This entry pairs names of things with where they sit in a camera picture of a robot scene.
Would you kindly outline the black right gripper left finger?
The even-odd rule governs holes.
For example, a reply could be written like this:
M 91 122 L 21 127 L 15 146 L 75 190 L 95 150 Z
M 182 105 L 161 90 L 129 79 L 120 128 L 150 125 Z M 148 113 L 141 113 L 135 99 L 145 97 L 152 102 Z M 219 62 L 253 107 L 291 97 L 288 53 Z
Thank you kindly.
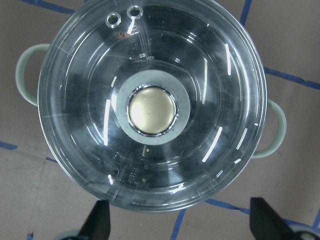
M 78 232 L 79 240 L 108 240 L 111 233 L 110 204 L 98 200 Z

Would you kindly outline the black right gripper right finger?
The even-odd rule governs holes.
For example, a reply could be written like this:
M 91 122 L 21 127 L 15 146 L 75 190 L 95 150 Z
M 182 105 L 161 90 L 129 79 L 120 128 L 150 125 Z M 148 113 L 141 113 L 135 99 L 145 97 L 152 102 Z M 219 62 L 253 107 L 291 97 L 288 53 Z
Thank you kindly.
M 292 229 L 262 198 L 250 199 L 250 231 L 256 240 L 318 240 L 320 235 L 304 227 Z

